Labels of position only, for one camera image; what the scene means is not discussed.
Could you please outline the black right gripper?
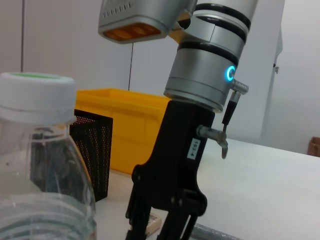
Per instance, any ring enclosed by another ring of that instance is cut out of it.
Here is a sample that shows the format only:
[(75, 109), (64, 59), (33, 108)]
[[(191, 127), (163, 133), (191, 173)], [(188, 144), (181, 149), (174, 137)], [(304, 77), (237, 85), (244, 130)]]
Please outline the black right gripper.
[(167, 211), (160, 240), (188, 240), (199, 216), (207, 208), (197, 172), (207, 143), (198, 136), (210, 127), (215, 113), (193, 103), (168, 102), (152, 153), (134, 167), (125, 217), (131, 229), (126, 240), (145, 240), (151, 208)]

